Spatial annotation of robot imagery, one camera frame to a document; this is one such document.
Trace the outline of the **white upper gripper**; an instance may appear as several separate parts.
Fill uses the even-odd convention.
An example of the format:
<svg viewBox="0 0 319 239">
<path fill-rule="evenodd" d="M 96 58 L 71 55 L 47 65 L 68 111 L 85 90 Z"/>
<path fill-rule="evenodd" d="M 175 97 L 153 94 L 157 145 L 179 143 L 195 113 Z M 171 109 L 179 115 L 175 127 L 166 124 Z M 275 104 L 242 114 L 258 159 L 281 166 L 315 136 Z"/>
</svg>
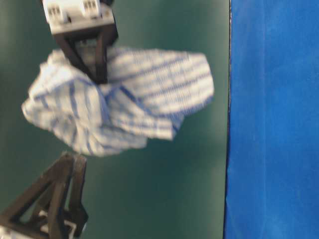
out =
<svg viewBox="0 0 319 239">
<path fill-rule="evenodd" d="M 97 27 L 94 34 L 95 82 L 107 83 L 107 48 L 118 38 L 111 7 L 103 0 L 43 0 L 41 3 L 51 34 L 65 57 L 89 78 L 93 76 L 78 54 L 75 41 L 64 33 Z"/>
</svg>

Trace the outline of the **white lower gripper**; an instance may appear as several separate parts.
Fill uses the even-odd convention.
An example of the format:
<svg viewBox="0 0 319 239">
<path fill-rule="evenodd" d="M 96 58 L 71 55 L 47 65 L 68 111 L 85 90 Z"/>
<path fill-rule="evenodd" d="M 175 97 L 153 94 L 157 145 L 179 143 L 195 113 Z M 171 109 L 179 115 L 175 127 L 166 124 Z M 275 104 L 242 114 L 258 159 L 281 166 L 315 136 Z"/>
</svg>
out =
<svg viewBox="0 0 319 239">
<path fill-rule="evenodd" d="M 82 203 L 87 160 L 64 153 L 0 214 L 2 239 L 78 239 L 88 214 Z M 27 222 L 23 214 L 51 192 L 48 212 L 40 210 Z"/>
</svg>

